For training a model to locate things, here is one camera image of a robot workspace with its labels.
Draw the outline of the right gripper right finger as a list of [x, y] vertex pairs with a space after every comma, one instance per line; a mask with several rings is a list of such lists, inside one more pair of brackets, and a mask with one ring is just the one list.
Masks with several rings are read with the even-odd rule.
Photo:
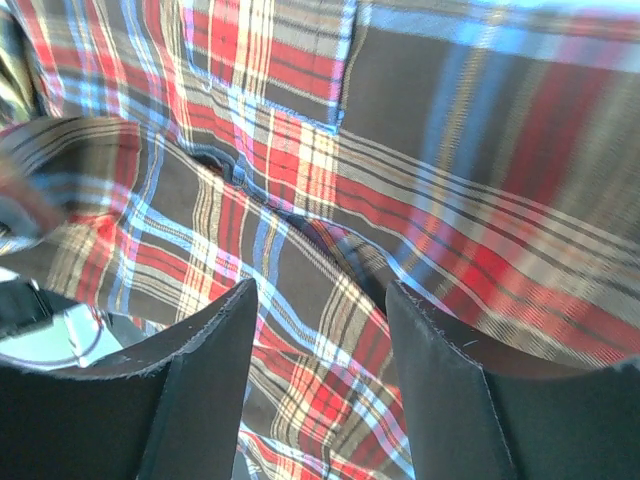
[[635, 479], [639, 361], [573, 368], [391, 283], [387, 319], [419, 479]]

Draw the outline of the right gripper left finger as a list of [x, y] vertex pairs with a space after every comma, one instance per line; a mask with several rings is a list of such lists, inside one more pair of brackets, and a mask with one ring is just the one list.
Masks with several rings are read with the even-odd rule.
[[1, 361], [5, 479], [229, 479], [257, 313], [244, 280], [81, 368]]

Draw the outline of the red brown plaid shirt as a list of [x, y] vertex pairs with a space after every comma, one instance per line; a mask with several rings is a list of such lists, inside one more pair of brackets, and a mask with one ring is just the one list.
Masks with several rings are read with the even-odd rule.
[[388, 285], [529, 354], [639, 352], [635, 1], [5, 1], [1, 261], [156, 332], [259, 294], [250, 479], [414, 475]]

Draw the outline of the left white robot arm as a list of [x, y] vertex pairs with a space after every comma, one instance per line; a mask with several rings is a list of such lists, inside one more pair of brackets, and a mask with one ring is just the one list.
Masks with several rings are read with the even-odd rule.
[[79, 304], [1, 270], [3, 363], [43, 371], [84, 368], [145, 337], [126, 316]]

